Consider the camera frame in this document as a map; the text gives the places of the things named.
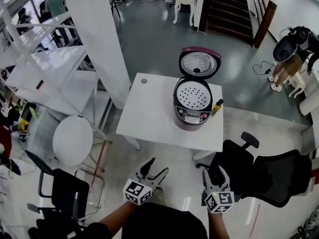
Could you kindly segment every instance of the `yellow bottle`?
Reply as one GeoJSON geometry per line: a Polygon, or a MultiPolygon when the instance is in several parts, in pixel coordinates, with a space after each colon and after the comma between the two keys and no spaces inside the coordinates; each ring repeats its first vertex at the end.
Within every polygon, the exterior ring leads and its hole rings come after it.
{"type": "Polygon", "coordinates": [[[223,102],[224,102],[224,100],[219,99],[219,101],[214,105],[213,109],[211,110],[211,114],[210,114],[212,117],[220,110],[223,102]]]}

